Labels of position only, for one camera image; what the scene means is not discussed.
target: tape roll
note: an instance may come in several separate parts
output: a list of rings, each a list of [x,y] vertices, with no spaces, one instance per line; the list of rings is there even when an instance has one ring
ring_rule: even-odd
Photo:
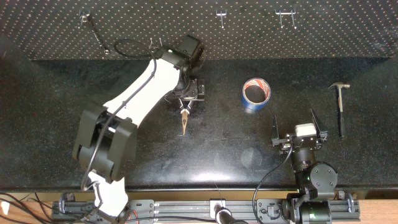
[[[270,98],[271,88],[262,78],[251,78],[243,85],[242,102],[251,110],[262,109]]]

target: pegboard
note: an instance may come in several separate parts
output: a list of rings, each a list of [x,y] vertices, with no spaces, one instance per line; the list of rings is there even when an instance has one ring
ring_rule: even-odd
[[[79,11],[90,10],[111,49],[105,55]],[[296,29],[289,15],[294,10]],[[216,11],[227,11],[224,29]],[[126,59],[113,44],[135,39],[152,48],[200,39],[209,59],[390,57],[398,51],[397,1],[108,1],[2,0],[0,32],[31,59]],[[131,45],[129,54],[143,50]]]

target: blue tape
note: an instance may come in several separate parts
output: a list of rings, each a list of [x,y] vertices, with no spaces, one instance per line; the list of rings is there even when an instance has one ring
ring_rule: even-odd
[[[248,88],[249,86],[252,86],[252,85],[256,85],[264,91],[264,93],[266,95],[266,99],[263,102],[254,103],[247,98],[245,90],[246,90],[246,88]],[[262,78],[251,78],[243,85],[242,102],[243,102],[243,105],[246,108],[249,108],[250,110],[263,109],[266,106],[266,104],[268,103],[270,98],[271,98],[271,88],[270,88],[269,84]]]

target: wooden surface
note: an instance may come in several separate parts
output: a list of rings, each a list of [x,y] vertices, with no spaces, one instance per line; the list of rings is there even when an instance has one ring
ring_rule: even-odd
[[[45,218],[42,209],[36,202],[24,202],[38,216]],[[360,224],[397,224],[398,223],[398,200],[360,200],[359,207],[361,209]],[[51,215],[51,209],[45,208],[48,215]],[[18,208],[10,206],[8,218],[19,220],[27,223],[38,223],[30,215],[20,211]],[[0,218],[0,223],[12,223]],[[353,222],[336,222],[339,224],[353,224]]]

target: black countertop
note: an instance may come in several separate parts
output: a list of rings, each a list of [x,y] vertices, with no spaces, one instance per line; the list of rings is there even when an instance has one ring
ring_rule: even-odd
[[[87,102],[103,104],[124,91],[148,61],[29,61],[0,43],[0,191],[77,190],[83,170],[72,159]],[[197,76],[206,100],[194,105],[182,136],[176,102],[160,100],[139,127],[137,157],[127,190],[253,189],[280,163],[270,145],[272,115],[281,134],[310,123],[310,108],[328,127],[316,152],[339,172],[338,188],[398,187],[398,61],[385,58],[210,60]],[[271,86],[268,105],[245,111],[249,78]],[[338,137],[334,82],[343,90],[347,138]],[[289,164],[265,189],[295,189]]]

